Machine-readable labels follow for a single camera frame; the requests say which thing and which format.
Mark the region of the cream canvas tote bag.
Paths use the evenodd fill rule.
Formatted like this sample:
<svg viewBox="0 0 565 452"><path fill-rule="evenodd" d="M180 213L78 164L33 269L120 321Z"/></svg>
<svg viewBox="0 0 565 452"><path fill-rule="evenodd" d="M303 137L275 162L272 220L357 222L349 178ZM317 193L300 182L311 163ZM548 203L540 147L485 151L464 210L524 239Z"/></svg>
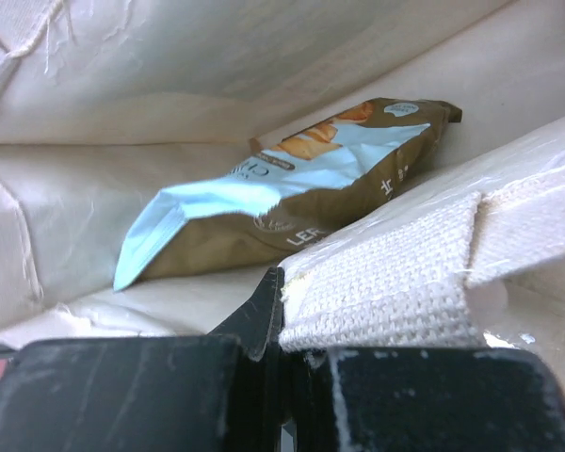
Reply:
<svg viewBox="0 0 565 452"><path fill-rule="evenodd" d="M462 112L392 200L114 289L160 189L374 98ZM565 344L565 1L0 1L0 343L208 331L268 266L286 350Z"/></svg>

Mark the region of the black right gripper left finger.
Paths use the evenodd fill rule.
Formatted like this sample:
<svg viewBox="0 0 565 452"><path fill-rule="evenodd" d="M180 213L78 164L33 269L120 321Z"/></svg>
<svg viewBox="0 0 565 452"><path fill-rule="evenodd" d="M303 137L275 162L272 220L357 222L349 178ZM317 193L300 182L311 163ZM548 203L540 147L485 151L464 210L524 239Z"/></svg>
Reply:
<svg viewBox="0 0 565 452"><path fill-rule="evenodd" d="M200 336L58 339L0 380L0 451L276 451L283 271Z"/></svg>

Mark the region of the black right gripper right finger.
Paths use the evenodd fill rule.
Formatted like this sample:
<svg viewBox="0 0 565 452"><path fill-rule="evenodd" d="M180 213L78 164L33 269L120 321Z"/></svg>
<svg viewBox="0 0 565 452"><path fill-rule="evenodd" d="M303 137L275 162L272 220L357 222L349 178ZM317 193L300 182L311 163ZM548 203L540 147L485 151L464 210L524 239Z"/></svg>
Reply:
<svg viewBox="0 0 565 452"><path fill-rule="evenodd" d="M329 348L291 357L300 451L565 451L565 395L513 348Z"/></svg>

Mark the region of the blue brown chips bag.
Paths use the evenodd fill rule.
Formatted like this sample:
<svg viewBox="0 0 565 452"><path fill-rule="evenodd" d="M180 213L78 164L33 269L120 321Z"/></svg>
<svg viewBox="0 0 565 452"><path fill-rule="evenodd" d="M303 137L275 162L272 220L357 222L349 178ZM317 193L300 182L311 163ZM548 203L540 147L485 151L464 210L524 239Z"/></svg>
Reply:
<svg viewBox="0 0 565 452"><path fill-rule="evenodd" d="M128 230L113 287L281 260L392 200L461 110L374 98L214 179L160 189Z"/></svg>

